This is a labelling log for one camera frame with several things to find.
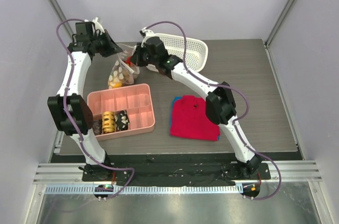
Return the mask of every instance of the folded clothing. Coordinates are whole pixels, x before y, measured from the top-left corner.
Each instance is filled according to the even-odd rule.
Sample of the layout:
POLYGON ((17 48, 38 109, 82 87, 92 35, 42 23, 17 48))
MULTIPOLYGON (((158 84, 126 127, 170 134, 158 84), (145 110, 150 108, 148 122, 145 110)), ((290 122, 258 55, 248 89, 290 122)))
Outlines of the folded clothing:
POLYGON ((205 115, 206 103, 202 98, 184 95, 175 98, 171 117, 171 136, 217 141, 219 126, 213 124, 205 115))

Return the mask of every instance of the white arm segment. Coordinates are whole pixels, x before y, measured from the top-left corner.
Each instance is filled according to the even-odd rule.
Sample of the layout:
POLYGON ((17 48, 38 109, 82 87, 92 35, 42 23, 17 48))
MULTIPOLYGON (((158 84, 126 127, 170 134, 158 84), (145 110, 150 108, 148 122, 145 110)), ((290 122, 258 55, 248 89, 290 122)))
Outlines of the white arm segment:
MULTIPOLYGON (((88 68, 91 65, 91 58, 87 53, 82 53, 82 52, 72 52, 72 56, 74 59, 74 71, 72 75, 72 79, 69 84, 69 90, 67 93, 67 96, 71 96, 72 94, 78 94, 83 97, 83 91, 84 91, 84 84, 85 84, 85 78, 86 74, 88 71, 88 68)), ((68 64, 67 64, 67 69, 64 77, 63 84, 61 85, 60 90, 58 91, 57 94, 60 96, 63 96, 65 93, 65 87, 68 81, 69 73, 72 67, 72 62, 68 56, 68 64)), ((101 148, 99 145, 93 130, 89 130, 87 135, 83 135, 84 137, 84 148, 86 151, 94 157, 96 160, 98 160, 100 163, 104 162, 105 159, 105 151, 104 149, 101 148)), ((74 139, 74 141, 79 145, 79 134, 73 134, 71 138, 74 139)), ((97 165, 94 161, 92 161, 84 152, 83 152, 85 158, 86 158, 86 163, 91 164, 91 165, 97 165)))
MULTIPOLYGON (((200 75, 199 73, 190 70, 190 72, 194 73, 195 75, 199 76, 202 80, 208 82, 209 84, 217 84, 217 82, 211 81, 208 78, 200 75)), ((172 70, 172 78, 175 81, 183 83, 184 85, 188 86, 190 89, 198 93, 203 99, 206 99, 209 92, 213 92, 216 87, 215 86, 208 86, 198 79, 191 76, 186 69, 184 68, 183 63, 177 64, 174 69, 172 70)), ((231 143, 233 150, 235 152, 236 158, 243 163, 247 163, 247 161, 251 160, 254 157, 254 153, 251 152, 240 140, 239 135, 237 134, 235 127, 233 125, 233 120, 236 119, 237 116, 232 117, 229 119, 228 124, 219 124, 220 129, 225 133, 228 138, 228 141, 231 143)), ((242 128, 238 121, 235 122, 237 129, 239 130, 242 138, 247 143, 248 146, 252 147, 251 144, 248 142, 242 128)))

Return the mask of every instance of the transparent bag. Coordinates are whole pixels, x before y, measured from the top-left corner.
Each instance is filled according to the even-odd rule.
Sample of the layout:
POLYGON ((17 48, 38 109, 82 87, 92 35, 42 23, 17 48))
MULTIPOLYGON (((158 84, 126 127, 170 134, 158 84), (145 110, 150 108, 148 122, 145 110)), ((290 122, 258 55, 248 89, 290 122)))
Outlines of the transparent bag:
POLYGON ((139 67, 129 61, 134 52, 134 47, 121 43, 119 43, 118 46, 123 52, 117 54, 117 60, 115 61, 108 78, 109 89, 119 88, 124 85, 132 85, 140 74, 139 67))

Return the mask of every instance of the white basket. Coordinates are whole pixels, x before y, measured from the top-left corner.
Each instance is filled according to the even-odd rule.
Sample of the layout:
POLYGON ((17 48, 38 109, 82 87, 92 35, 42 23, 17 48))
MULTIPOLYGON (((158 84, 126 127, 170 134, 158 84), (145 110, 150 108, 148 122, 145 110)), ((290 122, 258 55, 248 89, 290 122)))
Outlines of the white basket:
MULTIPOLYGON (((183 59, 184 56, 183 37, 164 33, 155 33, 154 35, 158 36, 163 41, 169 55, 176 55, 183 59)), ((199 72, 204 68, 206 64, 208 47, 201 40, 191 38, 186 38, 186 40, 187 40, 187 50, 185 60, 186 64, 189 68, 195 70, 196 72, 199 72)), ((148 65, 147 68, 149 70, 158 72, 154 65, 148 65)))

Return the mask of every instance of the black patterned object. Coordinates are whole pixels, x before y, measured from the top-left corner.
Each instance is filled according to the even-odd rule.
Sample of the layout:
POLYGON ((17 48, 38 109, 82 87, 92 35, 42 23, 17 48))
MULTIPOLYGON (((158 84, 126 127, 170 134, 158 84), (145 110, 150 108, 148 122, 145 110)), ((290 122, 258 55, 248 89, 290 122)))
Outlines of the black patterned object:
POLYGON ((93 121, 93 132, 94 134, 97 135, 101 135, 102 134, 102 120, 97 120, 97 121, 93 121))
POLYGON ((115 131, 128 130, 129 119, 126 110, 122 110, 115 113, 114 119, 115 119, 115 131))

